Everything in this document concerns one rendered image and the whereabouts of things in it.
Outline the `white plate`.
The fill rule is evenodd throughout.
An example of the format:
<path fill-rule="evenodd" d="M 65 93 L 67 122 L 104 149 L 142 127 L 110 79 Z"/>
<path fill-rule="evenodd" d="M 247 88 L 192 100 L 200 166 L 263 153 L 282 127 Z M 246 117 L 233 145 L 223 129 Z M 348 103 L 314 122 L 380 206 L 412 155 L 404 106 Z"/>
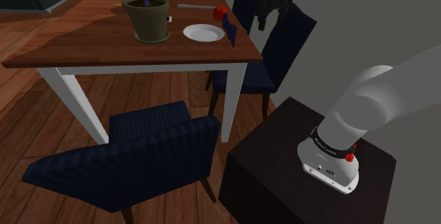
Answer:
<path fill-rule="evenodd" d="M 224 38 L 224 31 L 214 25 L 193 24 L 183 30 L 183 34 L 191 40 L 198 42 L 215 42 Z"/>

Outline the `dark blue upholstered chair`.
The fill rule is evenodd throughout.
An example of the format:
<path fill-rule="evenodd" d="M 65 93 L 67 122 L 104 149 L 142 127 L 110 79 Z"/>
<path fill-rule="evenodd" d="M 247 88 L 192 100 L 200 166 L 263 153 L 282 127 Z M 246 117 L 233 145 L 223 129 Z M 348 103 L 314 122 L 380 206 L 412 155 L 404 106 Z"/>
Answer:
<path fill-rule="evenodd" d="M 263 62 L 248 63 L 242 81 L 242 94 L 261 94 L 262 117 L 267 117 L 269 96 L 276 93 L 296 56 L 313 31 L 316 20 L 296 5 L 271 31 L 262 50 Z"/>
<path fill-rule="evenodd" d="M 254 21 L 255 10 L 259 0 L 234 0 L 232 12 L 239 20 L 247 34 L 250 33 Z"/>
<path fill-rule="evenodd" d="M 31 163 L 22 181 L 82 200 L 134 224 L 131 207 L 188 184 L 208 183 L 221 123 L 193 119 L 184 101 L 110 116 L 108 143 Z"/>

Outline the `red round object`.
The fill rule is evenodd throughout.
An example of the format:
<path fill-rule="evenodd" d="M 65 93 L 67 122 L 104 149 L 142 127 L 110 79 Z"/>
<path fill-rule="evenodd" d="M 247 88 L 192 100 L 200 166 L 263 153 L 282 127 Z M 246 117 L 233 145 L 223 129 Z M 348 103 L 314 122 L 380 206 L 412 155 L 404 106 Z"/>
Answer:
<path fill-rule="evenodd" d="M 223 16 L 228 12 L 228 9 L 224 6 L 216 6 L 213 10 L 213 19 L 222 21 Z"/>

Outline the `wooden table with white legs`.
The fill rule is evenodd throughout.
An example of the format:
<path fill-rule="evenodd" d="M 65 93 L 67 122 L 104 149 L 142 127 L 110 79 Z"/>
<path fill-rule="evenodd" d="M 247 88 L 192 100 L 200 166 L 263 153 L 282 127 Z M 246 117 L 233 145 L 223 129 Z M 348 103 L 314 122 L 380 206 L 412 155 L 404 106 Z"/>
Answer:
<path fill-rule="evenodd" d="M 233 47 L 227 38 L 197 42 L 183 34 L 193 24 L 213 24 L 213 9 L 178 8 L 178 4 L 224 6 L 225 0 L 168 0 L 170 38 L 159 45 L 134 39 L 121 0 L 82 0 L 4 60 L 7 69 L 35 68 L 71 110 L 96 143 L 108 135 L 80 87 L 77 76 L 87 74 L 225 70 L 221 140 L 230 135 L 242 79 L 248 63 L 262 57 L 247 33 L 239 28 Z"/>

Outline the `dark robot stand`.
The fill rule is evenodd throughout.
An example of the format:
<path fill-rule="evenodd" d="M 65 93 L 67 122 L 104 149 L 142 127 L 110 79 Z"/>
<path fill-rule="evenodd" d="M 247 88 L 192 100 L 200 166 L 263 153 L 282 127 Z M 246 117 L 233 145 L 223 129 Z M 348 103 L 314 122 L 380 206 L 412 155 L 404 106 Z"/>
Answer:
<path fill-rule="evenodd" d="M 396 160 L 360 139 L 360 180 L 342 194 L 307 174 L 297 147 L 323 116 L 287 98 L 228 154 L 219 201 L 239 224 L 383 224 Z"/>

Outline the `dark blue ridged rack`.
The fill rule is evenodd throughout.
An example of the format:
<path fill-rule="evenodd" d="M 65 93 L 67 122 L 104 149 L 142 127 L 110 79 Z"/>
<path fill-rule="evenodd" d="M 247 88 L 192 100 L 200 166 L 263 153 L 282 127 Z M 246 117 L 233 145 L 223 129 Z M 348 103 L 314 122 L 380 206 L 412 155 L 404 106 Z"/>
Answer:
<path fill-rule="evenodd" d="M 223 14 L 223 28 L 226 32 L 227 38 L 229 39 L 231 45 L 234 47 L 237 27 L 228 20 L 228 13 Z"/>

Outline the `green plant pot with saucer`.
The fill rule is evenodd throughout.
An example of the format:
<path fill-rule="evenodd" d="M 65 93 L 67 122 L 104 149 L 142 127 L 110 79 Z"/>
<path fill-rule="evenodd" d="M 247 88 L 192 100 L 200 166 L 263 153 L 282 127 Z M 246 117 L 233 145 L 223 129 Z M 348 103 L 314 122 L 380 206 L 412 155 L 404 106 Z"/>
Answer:
<path fill-rule="evenodd" d="M 140 43 L 155 45 L 170 37 L 167 30 L 168 0 L 122 0 L 135 29 L 134 37 Z"/>

